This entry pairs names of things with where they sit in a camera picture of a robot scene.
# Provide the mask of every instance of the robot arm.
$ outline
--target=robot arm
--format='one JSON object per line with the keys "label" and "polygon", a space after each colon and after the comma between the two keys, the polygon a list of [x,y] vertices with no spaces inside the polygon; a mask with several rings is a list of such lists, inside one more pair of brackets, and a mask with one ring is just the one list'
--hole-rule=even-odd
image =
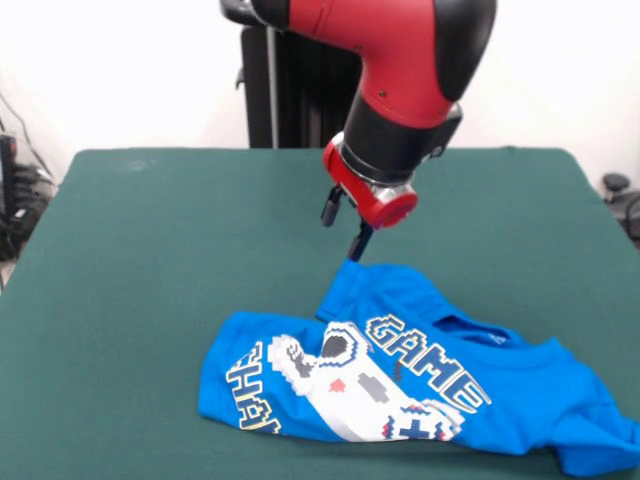
{"label": "robot arm", "polygon": [[362,218],[353,260],[374,230],[396,225],[417,205],[415,170],[442,154],[462,120],[456,102],[484,54],[496,1],[250,0],[264,23],[362,57],[344,131],[324,154],[336,187],[323,223],[333,223],[343,194]]}

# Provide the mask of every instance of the white wall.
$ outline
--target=white wall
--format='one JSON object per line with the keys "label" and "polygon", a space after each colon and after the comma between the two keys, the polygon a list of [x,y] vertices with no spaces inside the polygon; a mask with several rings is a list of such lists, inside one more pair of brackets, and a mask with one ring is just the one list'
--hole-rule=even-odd
{"label": "white wall", "polygon": [[[58,176],[84,148],[246,146],[241,27],[218,0],[0,6],[0,88]],[[499,0],[454,145],[564,147],[593,183],[640,183],[638,18],[637,0]]]}

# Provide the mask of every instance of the blue t-shirt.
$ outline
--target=blue t-shirt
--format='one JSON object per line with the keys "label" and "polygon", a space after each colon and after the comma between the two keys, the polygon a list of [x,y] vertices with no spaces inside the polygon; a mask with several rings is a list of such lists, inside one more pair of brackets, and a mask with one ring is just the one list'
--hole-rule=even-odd
{"label": "blue t-shirt", "polygon": [[200,413],[327,442],[433,439],[557,449],[588,476],[640,464],[640,427],[556,340],[476,322],[419,272],[347,261],[317,317],[237,313],[202,369]]}

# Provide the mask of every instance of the black chair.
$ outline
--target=black chair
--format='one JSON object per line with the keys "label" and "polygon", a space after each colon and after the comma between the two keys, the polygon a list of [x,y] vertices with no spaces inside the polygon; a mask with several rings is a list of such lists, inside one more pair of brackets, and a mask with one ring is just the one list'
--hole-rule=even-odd
{"label": "black chair", "polygon": [[605,202],[624,231],[640,247],[640,190],[628,190],[631,182],[619,173],[603,177]]}

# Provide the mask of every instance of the green table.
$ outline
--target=green table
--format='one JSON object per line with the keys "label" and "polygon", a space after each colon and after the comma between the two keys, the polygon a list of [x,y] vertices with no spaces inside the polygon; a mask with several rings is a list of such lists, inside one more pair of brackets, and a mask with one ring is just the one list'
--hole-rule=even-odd
{"label": "green table", "polygon": [[[0,301],[0,478],[559,476],[547,451],[325,445],[198,416],[227,316],[314,313],[357,229],[349,208],[321,226],[329,187],[319,151],[78,155]],[[558,337],[640,418],[640,259],[571,156],[451,150],[416,188],[363,263],[417,267],[479,319]]]}

